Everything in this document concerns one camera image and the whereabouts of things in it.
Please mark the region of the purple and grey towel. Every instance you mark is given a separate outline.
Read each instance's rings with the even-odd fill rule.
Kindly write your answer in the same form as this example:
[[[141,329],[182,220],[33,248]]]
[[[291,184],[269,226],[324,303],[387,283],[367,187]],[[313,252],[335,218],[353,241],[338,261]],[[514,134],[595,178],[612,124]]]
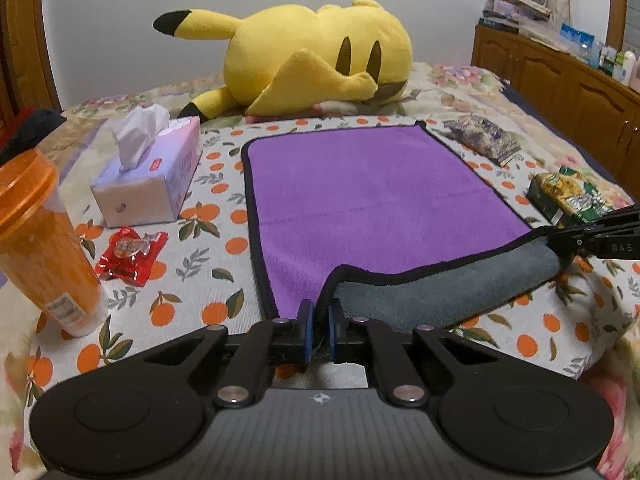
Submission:
[[[501,307],[568,265],[421,124],[319,130],[248,142],[250,258],[260,306],[303,301],[408,332]]]

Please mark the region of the green snack packet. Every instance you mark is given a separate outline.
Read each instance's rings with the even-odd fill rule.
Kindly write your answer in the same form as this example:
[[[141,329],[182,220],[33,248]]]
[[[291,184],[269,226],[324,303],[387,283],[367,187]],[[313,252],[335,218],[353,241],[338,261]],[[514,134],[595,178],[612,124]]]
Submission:
[[[616,209],[597,185],[579,171],[567,166],[535,174],[530,181],[526,198],[552,226],[558,228],[596,222],[608,214],[624,209],[639,211],[637,205]]]

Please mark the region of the wooden cabinet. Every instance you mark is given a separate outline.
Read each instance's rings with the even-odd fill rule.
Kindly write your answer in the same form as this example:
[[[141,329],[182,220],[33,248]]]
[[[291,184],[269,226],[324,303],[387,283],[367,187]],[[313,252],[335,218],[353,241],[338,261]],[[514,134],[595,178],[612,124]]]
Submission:
[[[478,24],[472,64],[509,83],[553,128],[639,194],[639,95],[567,53]]]

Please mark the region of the orange-print white cloth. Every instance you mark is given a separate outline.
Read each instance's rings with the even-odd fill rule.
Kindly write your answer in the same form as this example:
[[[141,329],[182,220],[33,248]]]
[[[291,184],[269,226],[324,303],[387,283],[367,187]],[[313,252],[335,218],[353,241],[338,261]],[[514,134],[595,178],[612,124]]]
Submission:
[[[240,149],[262,136],[311,130],[314,123],[301,119],[207,133],[186,206],[167,228],[167,244],[149,281],[141,287],[108,282],[107,319],[84,338],[74,339],[40,318],[25,365],[25,405],[34,405],[44,390],[65,378],[204,322],[226,324],[236,332],[256,322]],[[577,260],[534,292],[457,324],[454,332],[578,377],[638,319],[638,264],[589,258]]]

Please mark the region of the bottles on cabinet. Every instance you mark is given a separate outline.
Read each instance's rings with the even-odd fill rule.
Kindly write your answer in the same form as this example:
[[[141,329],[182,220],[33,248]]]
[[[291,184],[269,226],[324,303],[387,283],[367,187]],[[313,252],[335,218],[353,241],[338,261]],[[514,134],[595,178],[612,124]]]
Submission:
[[[591,68],[639,92],[639,21],[625,24],[623,47],[618,50],[594,39],[588,32],[563,24],[561,38],[570,44],[570,53]]]

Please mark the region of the purple snack packet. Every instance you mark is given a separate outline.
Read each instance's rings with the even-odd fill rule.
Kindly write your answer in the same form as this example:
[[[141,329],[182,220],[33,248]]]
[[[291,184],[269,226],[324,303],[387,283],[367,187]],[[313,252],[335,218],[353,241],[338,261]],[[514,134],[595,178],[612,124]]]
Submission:
[[[442,124],[451,139],[457,140],[501,167],[522,150],[520,142],[512,132],[504,130],[483,116],[465,115],[445,120]]]

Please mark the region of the red candy wrapper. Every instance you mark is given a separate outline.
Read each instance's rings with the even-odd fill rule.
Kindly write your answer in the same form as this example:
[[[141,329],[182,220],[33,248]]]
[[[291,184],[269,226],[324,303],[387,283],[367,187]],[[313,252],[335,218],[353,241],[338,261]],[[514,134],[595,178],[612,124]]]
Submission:
[[[167,232],[140,235],[135,229],[123,226],[111,236],[94,270],[104,280],[117,278],[142,287],[149,281],[153,264],[167,241]]]

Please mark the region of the floral bed blanket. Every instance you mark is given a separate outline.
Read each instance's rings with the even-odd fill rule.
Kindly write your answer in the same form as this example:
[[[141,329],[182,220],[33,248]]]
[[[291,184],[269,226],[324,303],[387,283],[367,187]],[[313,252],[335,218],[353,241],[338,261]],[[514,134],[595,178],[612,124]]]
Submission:
[[[561,166],[574,168],[593,180],[616,206],[630,203],[630,196],[611,177],[519,103],[511,89],[493,73],[481,68],[418,63],[413,66],[405,97],[390,106],[363,112],[329,112],[321,118],[279,119],[262,126],[251,126],[240,116],[224,117],[204,126],[201,139],[205,148],[205,137],[210,132],[259,128],[301,119],[313,122],[314,130],[402,125],[418,119],[439,127],[445,120],[467,114],[486,117],[515,133],[521,141],[522,150],[504,167],[496,167],[467,148],[459,148],[458,153],[531,226],[541,222],[541,215],[526,200],[529,179],[538,172]],[[13,285],[2,285],[1,474],[6,479],[33,479],[42,473],[42,463],[30,447],[24,423],[31,408],[24,403],[24,371],[40,318],[50,321]],[[596,388],[614,413],[614,434],[600,465],[601,474],[609,479],[637,478],[639,320],[575,378]]]

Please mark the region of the pink tissue box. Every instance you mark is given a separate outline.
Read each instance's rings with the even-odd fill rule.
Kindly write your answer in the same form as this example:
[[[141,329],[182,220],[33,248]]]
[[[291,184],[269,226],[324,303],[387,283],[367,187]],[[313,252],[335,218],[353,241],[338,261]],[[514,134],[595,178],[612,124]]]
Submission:
[[[117,154],[91,183],[110,228],[178,218],[202,154],[198,116],[172,119],[158,104],[137,106],[104,127]]]

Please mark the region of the stack of papers and books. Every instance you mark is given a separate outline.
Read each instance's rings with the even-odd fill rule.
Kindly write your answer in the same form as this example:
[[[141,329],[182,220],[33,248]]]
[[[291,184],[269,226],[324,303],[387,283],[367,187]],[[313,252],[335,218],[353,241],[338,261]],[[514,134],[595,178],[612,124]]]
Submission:
[[[533,0],[485,0],[482,15],[510,28],[530,24],[548,27],[551,11]]]

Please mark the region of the orange plastic cup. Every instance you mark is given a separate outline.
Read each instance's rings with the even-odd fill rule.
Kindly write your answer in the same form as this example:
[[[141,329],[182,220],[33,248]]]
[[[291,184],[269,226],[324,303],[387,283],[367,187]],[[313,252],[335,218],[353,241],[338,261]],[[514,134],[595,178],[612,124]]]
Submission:
[[[33,148],[1,166],[1,271],[73,337],[107,315],[103,287],[58,190],[54,163]]]

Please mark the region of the yellow Pikachu plush toy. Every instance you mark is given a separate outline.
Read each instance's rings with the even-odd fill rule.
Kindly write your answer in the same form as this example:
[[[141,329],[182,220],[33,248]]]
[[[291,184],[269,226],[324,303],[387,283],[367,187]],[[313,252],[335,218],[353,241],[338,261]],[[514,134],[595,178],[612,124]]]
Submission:
[[[402,95],[413,63],[404,25],[374,0],[317,10],[281,4],[247,18],[179,10],[162,14],[153,27],[185,40],[227,41],[224,85],[180,113],[202,122],[236,108],[279,117],[328,101],[385,104]]]

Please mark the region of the wooden slatted headboard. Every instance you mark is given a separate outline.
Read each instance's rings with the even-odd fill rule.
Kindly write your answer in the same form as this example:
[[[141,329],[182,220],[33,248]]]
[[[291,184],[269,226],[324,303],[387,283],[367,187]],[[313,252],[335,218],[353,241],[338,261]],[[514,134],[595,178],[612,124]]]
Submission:
[[[1,122],[25,108],[60,110],[42,0],[1,0]]]

